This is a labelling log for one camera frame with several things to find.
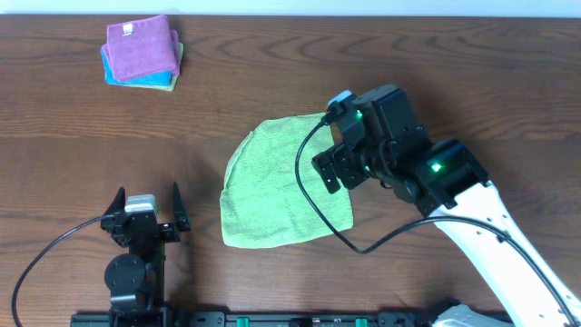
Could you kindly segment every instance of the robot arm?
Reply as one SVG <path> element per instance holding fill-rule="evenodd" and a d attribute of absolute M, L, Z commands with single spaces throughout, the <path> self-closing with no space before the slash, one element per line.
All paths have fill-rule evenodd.
<path fill-rule="evenodd" d="M 505 239 L 470 222 L 435 223 L 476 266 L 516 326 L 563 326 L 568 320 L 556 297 L 579 317 L 579 300 L 520 232 L 475 156 L 457 140 L 432 143 L 397 86 L 384 85 L 359 97 L 343 92 L 330 101 L 327 117 L 323 123 L 337 124 L 343 140 L 312 163 L 330 193 L 339 190 L 338 179 L 353 189 L 376 178 L 392 186 L 400 200 L 415 204 L 424 217 L 454 216 L 492 225 L 528 253 L 557 295 Z M 442 323 L 438 326 L 458 325 Z"/>
<path fill-rule="evenodd" d="M 506 231 L 518 242 L 556 287 L 569 310 L 581 315 L 581 303 L 545 263 L 520 231 L 491 182 L 477 183 L 456 196 L 452 209 L 440 206 L 430 217 L 455 215 L 478 219 Z M 566 317 L 553 296 L 525 260 L 495 235 L 463 223 L 436 223 L 478 269 L 507 309 L 516 326 L 563 326 Z"/>

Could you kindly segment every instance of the wood grain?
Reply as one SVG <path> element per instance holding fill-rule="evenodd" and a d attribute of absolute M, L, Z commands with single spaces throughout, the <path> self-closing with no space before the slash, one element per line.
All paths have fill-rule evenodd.
<path fill-rule="evenodd" d="M 530 241 L 581 293 L 581 21 L 173 16 L 185 55 L 165 93 L 103 83 L 105 27 L 136 18 L 0 19 L 0 325 L 12 325 L 15 282 L 46 244 L 102 213 L 119 186 L 155 194 L 168 219 L 173 181 L 193 232 L 167 247 L 166 297 L 184 308 L 375 311 L 453 296 L 502 310 L 434 227 L 367 256 L 334 237 L 262 251 L 223 244 L 222 179 L 250 130 L 388 83 L 408 92 L 434 138 L 468 144 Z M 357 244 L 418 217 L 373 182 L 351 201 Z M 122 252 L 96 226 L 59 244 L 25 281 L 25 326 L 107 310 L 103 271 Z"/>

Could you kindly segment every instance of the green cloth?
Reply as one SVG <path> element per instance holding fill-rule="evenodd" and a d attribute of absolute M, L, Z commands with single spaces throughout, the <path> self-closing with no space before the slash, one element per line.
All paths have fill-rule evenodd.
<path fill-rule="evenodd" d="M 228 162 L 220 197 L 222 237 L 229 246 L 260 249 L 306 242 L 331 234 L 300 192 L 294 161 L 300 143 L 323 114 L 262 122 Z M 300 158 L 300 178 L 310 197 L 339 231 L 353 226 L 349 192 L 329 194 L 310 160 L 333 146 L 324 126 Z"/>

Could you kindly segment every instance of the white label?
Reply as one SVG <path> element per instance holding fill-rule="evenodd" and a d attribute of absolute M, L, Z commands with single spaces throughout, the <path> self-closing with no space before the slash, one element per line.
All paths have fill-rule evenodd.
<path fill-rule="evenodd" d="M 133 34 L 133 24 L 125 24 L 123 26 L 123 36 L 132 35 Z"/>

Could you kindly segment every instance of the white wall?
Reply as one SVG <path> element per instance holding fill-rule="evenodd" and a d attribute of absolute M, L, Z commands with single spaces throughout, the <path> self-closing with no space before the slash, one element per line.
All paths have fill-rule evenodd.
<path fill-rule="evenodd" d="M 581 0 L 0 0 L 0 14 L 581 17 Z"/>

